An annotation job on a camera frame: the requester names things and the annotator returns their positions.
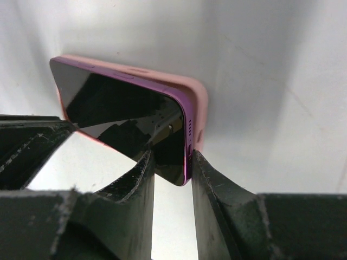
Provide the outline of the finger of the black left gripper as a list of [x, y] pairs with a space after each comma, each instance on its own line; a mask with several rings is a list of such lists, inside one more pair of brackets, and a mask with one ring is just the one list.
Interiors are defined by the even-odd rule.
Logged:
[[1, 115], [1, 190], [26, 188], [75, 131], [57, 116]]

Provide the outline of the pink phone case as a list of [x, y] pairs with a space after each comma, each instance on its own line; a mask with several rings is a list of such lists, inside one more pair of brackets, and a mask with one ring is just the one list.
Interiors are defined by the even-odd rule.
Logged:
[[192, 102], [194, 108], [193, 148], [198, 151], [203, 150], [204, 129], [208, 118], [208, 92], [204, 85], [198, 80], [186, 76], [165, 73], [162, 71], [132, 67], [76, 55], [61, 55], [54, 57], [54, 59], [58, 61], [71, 62], [73, 65], [81, 64], [83, 66], [99, 66], [107, 69], [117, 70], [122, 73], [154, 80], [156, 82], [182, 90], [188, 95], [188, 98]]

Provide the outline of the purple smartphone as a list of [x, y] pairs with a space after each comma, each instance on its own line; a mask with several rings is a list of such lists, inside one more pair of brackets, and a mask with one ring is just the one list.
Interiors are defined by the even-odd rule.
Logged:
[[68, 57], [49, 65], [64, 116], [81, 133], [134, 161], [151, 151], [156, 174], [177, 186], [188, 182], [194, 109], [184, 92]]

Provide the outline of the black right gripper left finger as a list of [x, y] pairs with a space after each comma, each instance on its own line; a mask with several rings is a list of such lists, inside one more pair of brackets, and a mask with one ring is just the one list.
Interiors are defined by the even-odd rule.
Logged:
[[96, 193], [2, 191], [1, 259], [150, 259], [154, 158]]

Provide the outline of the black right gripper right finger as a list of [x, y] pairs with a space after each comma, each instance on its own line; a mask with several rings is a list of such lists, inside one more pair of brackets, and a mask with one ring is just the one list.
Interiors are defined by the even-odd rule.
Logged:
[[346, 259], [345, 194], [254, 194], [192, 154], [199, 259]]

